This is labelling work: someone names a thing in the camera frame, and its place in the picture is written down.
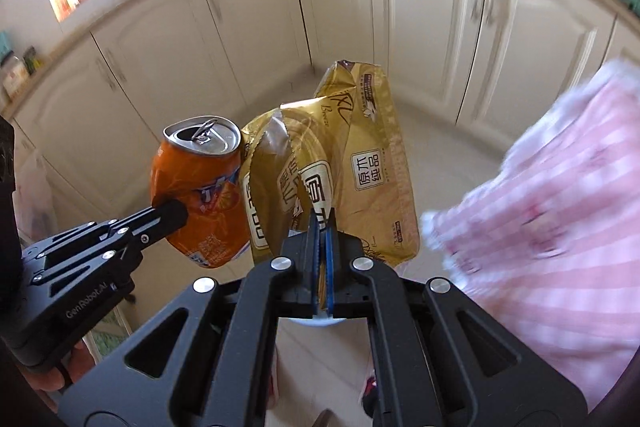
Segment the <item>person's left hand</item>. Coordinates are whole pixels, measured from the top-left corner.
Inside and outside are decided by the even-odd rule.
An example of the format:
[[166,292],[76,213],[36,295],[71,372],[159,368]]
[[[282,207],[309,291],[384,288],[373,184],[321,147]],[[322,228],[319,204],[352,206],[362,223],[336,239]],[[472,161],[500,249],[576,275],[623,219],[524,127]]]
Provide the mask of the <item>person's left hand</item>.
[[96,366],[86,343],[79,340],[70,351],[68,360],[60,367],[53,367],[46,373],[34,373],[22,369],[29,386],[35,391],[54,392],[63,389],[68,383],[76,383]]

